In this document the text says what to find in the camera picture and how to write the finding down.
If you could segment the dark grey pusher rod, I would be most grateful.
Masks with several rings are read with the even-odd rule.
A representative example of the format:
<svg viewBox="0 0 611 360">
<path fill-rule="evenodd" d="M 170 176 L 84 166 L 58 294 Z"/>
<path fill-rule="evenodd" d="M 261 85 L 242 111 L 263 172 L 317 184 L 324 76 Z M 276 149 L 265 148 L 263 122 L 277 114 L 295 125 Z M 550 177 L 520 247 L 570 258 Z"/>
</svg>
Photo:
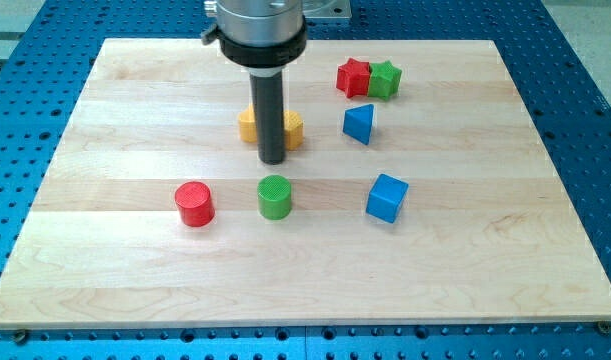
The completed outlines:
<svg viewBox="0 0 611 360">
<path fill-rule="evenodd" d="M 285 159 L 281 69 L 249 70 L 259 159 L 269 165 Z"/>
</svg>

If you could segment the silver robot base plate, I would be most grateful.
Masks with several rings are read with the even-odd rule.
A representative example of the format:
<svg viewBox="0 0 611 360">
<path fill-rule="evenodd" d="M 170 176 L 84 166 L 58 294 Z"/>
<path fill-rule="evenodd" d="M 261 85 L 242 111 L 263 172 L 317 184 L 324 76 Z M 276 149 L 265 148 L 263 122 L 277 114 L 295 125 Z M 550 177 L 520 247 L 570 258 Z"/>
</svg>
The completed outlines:
<svg viewBox="0 0 611 360">
<path fill-rule="evenodd" d="M 350 0 L 303 0 L 303 11 L 308 19 L 340 21 L 352 17 Z"/>
</svg>

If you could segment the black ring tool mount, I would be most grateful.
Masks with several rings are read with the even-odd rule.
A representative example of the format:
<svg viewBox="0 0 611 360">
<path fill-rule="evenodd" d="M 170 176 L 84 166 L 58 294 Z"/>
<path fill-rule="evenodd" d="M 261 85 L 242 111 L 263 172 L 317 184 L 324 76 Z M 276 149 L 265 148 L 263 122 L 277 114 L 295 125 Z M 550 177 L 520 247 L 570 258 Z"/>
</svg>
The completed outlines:
<svg viewBox="0 0 611 360">
<path fill-rule="evenodd" d="M 215 41 L 227 59 L 269 77 L 304 52 L 307 24 L 304 16 L 218 18 L 201 33 L 203 45 Z"/>
</svg>

